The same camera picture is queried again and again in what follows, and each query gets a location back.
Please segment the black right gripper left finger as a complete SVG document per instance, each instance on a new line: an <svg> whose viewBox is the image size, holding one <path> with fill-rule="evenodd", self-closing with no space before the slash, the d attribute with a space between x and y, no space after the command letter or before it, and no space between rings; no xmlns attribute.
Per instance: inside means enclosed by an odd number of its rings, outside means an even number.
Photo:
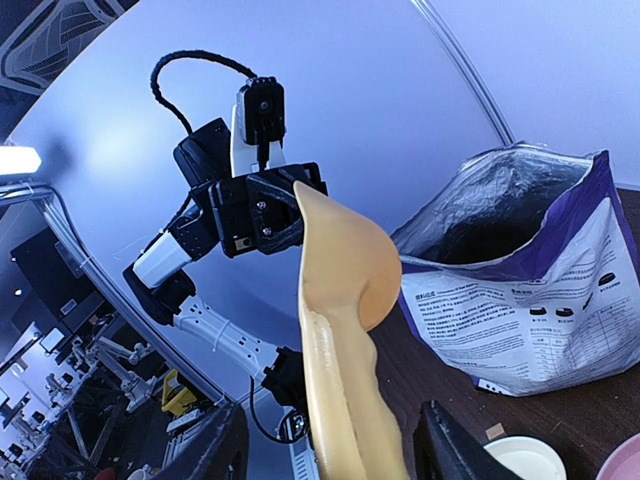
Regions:
<svg viewBox="0 0 640 480"><path fill-rule="evenodd" d="M249 431L244 409L225 404L152 479L246 479Z"/></svg>

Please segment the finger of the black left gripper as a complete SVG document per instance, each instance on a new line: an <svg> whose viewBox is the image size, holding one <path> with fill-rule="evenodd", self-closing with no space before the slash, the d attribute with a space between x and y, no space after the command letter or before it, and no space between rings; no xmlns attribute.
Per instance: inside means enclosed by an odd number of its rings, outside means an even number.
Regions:
<svg viewBox="0 0 640 480"><path fill-rule="evenodd" d="M279 174L251 174L247 179L255 244L263 254L302 244L304 227L293 183Z"/></svg>

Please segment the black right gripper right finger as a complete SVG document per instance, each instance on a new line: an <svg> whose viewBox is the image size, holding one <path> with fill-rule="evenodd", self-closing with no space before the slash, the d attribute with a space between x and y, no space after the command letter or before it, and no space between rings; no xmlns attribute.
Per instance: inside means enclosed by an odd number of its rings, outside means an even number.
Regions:
<svg viewBox="0 0 640 480"><path fill-rule="evenodd" d="M519 479L435 400L421 406L414 430L414 459L418 479Z"/></svg>

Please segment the pink pet bowl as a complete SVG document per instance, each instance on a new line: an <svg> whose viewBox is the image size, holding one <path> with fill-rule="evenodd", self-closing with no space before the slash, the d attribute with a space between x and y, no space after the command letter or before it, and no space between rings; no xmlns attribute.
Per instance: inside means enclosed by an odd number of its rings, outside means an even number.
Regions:
<svg viewBox="0 0 640 480"><path fill-rule="evenodd" d="M640 479L640 434L630 437L619 445L601 466L597 480Z"/></svg>

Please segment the purple pet food bag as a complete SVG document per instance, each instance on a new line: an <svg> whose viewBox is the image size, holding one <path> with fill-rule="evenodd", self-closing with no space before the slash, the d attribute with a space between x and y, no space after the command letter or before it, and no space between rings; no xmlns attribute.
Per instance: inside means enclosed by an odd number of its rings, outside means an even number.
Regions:
<svg viewBox="0 0 640 480"><path fill-rule="evenodd" d="M638 363L638 254L607 151L481 153L392 238L411 332L479 388L535 395Z"/></svg>

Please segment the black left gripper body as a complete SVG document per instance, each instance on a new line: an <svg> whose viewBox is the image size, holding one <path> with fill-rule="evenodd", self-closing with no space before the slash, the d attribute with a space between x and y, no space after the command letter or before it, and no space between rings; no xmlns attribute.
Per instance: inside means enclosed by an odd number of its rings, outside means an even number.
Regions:
<svg viewBox="0 0 640 480"><path fill-rule="evenodd" d="M327 193L326 183L315 162L285 165L251 174L279 174L294 179L294 183L299 181L322 194ZM210 188L220 244L229 258L259 251L255 244L247 189L247 179L251 174L221 180Z"/></svg>

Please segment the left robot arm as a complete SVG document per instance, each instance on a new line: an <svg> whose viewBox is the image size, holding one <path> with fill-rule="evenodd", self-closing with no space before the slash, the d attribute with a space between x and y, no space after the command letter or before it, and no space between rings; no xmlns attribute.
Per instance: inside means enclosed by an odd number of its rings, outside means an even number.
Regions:
<svg viewBox="0 0 640 480"><path fill-rule="evenodd" d="M221 118L188 134L173 150L187 199L123 276L152 320L206 341L247 372L252 388L270 392L286 413L268 437L291 444L310 432L301 352L250 336L210 291L228 292L231 259L303 242L294 185L326 186L316 164L285 163L284 135L282 120Z"/></svg>

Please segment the cream pet bowl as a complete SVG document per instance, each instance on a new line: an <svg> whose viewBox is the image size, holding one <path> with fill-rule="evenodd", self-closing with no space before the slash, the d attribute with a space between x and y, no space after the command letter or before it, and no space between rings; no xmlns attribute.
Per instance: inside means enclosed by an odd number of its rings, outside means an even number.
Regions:
<svg viewBox="0 0 640 480"><path fill-rule="evenodd" d="M561 457L542 440L509 436L490 442L484 449L522 479L567 479L566 467Z"/></svg>

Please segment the yellow plastic scoop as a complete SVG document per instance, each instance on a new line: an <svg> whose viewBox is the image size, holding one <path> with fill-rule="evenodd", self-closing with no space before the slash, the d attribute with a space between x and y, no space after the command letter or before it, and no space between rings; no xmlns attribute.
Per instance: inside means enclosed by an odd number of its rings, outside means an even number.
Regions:
<svg viewBox="0 0 640 480"><path fill-rule="evenodd" d="M393 309L401 262L370 219L296 182L304 222L298 286L305 387L323 479L406 479L402 437L379 390L369 332Z"/></svg>

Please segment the aluminium corner post left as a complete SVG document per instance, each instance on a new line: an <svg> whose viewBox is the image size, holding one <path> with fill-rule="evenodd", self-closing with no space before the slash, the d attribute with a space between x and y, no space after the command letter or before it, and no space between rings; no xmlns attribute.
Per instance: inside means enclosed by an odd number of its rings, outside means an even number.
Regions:
<svg viewBox="0 0 640 480"><path fill-rule="evenodd" d="M461 74L500 143L504 146L514 144L516 142L515 136L497 101L494 99L479 71L474 66L453 31L438 13L435 6L431 1L427 0L413 0L412 4Z"/></svg>

